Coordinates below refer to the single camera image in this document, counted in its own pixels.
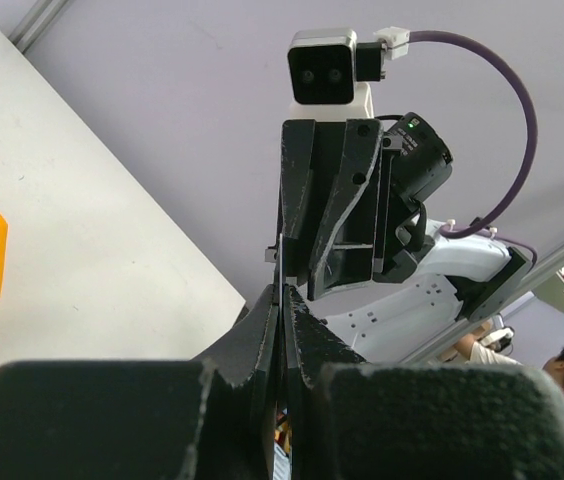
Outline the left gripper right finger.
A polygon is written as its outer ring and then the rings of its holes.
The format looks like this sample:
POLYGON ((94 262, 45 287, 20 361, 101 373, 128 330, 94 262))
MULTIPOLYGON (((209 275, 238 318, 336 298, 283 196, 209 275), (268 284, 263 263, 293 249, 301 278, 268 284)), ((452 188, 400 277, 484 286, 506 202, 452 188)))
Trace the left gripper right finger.
POLYGON ((564 479, 564 396, 524 366, 371 364, 286 287, 295 479, 564 479))

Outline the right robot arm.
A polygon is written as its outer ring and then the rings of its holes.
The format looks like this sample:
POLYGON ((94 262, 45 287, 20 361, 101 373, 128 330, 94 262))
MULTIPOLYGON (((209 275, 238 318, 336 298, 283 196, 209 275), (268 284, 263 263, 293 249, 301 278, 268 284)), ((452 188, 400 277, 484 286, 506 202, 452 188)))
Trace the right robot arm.
POLYGON ((408 362, 502 307, 534 260, 486 227, 459 237, 428 216, 451 172, 450 150, 413 113, 390 127, 283 124, 277 285, 289 354, 316 332, 371 361, 408 362))

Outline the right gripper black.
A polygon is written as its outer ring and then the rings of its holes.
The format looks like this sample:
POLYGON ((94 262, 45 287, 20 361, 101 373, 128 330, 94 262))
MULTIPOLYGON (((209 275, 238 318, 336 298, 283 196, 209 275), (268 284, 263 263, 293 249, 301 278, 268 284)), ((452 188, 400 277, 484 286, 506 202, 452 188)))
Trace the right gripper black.
MULTIPOLYGON (((316 124, 309 119, 283 123, 278 200, 281 267, 288 283, 308 281, 311 300, 371 280, 377 208, 363 195, 382 137, 376 119, 317 124, 316 186, 324 203, 317 229, 312 164, 316 124)), ((390 161, 388 212, 384 250, 375 260, 373 280, 401 284, 434 246, 426 232, 425 201, 449 179, 453 157, 433 127, 413 112, 398 118, 384 139, 391 142, 384 147, 390 161)))

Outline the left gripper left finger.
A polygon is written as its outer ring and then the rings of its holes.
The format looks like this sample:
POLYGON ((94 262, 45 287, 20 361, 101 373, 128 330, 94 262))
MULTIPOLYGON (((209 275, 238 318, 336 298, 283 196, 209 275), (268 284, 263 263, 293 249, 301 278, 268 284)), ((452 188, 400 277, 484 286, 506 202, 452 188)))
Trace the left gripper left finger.
POLYGON ((280 290, 201 354, 0 367, 0 479, 268 479, 280 290))

